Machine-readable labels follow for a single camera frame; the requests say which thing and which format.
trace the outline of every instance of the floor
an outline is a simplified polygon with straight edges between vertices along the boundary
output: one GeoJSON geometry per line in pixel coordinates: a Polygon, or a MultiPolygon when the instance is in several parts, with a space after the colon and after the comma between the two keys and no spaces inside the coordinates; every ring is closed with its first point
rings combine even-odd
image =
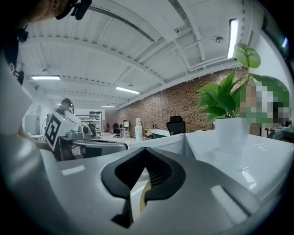
{"type": "Polygon", "coordinates": [[[102,140],[111,140],[111,141],[123,142],[123,143],[126,143],[127,145],[137,143],[135,138],[114,138],[114,134],[111,134],[110,132],[103,132],[103,135],[102,135],[101,139],[102,140]]]}

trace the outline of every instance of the ceiling vent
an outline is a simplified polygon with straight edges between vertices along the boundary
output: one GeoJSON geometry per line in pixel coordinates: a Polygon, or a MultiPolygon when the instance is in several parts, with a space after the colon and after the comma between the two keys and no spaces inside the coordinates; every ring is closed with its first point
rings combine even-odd
{"type": "Polygon", "coordinates": [[[150,40],[151,42],[155,42],[154,39],[152,39],[147,33],[145,33],[143,30],[139,29],[136,25],[132,24],[131,22],[123,19],[122,17],[119,17],[118,15],[115,15],[113,14],[112,12],[110,11],[106,11],[104,9],[101,9],[97,6],[90,6],[89,7],[89,10],[92,10],[92,11],[96,11],[98,13],[101,13],[101,14],[104,14],[104,15],[107,15],[111,18],[114,18],[114,19],[117,19],[123,23],[125,23],[126,25],[132,27],[134,30],[136,30],[137,32],[139,32],[140,34],[142,34],[144,37],[146,37],[148,40],[150,40]]]}

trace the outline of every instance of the black cable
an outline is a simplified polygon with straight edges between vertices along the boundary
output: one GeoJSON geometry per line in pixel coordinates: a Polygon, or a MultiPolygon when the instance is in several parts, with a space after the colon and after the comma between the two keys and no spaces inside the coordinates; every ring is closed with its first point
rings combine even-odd
{"type": "Polygon", "coordinates": [[[71,149],[74,149],[74,148],[76,148],[76,147],[78,147],[79,145],[77,145],[77,146],[75,146],[75,147],[73,147],[73,148],[71,148],[71,149]]]}
{"type": "Polygon", "coordinates": [[[42,124],[42,128],[41,128],[41,136],[42,136],[42,139],[43,139],[44,142],[46,142],[45,139],[44,139],[44,136],[43,136],[43,126],[44,126],[45,121],[43,122],[43,124],[42,124]]]}

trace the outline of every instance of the desk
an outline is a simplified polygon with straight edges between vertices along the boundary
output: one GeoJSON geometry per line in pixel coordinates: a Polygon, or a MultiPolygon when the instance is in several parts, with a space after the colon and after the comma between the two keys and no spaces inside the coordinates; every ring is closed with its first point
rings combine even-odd
{"type": "Polygon", "coordinates": [[[129,127],[121,127],[120,130],[120,137],[129,138],[130,137],[130,128],[129,127]]]}
{"type": "Polygon", "coordinates": [[[290,169],[294,145],[249,135],[243,151],[232,155],[219,150],[214,130],[187,133],[186,140],[197,160],[207,162],[242,184],[260,201],[279,192],[290,169]]]}

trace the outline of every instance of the potted plant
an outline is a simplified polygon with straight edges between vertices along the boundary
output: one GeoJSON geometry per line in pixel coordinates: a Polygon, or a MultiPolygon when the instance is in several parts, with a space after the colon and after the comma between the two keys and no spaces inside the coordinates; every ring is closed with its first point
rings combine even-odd
{"type": "MultiPolygon", "coordinates": [[[[252,107],[246,100],[246,88],[249,86],[266,87],[272,92],[272,100],[280,107],[289,108],[289,92],[286,86],[278,79],[250,73],[250,68],[258,68],[261,59],[258,53],[249,46],[237,43],[235,45],[237,60],[248,68],[248,74],[236,81],[236,70],[232,71],[220,84],[206,84],[197,90],[201,93],[197,107],[205,107],[198,113],[207,113],[207,122],[215,120],[215,130],[220,148],[229,153],[242,150],[249,135],[250,123],[273,124],[275,120],[263,107],[252,107]],[[234,89],[238,82],[243,84],[234,89]]],[[[256,99],[262,103],[262,96],[256,99]]]]}

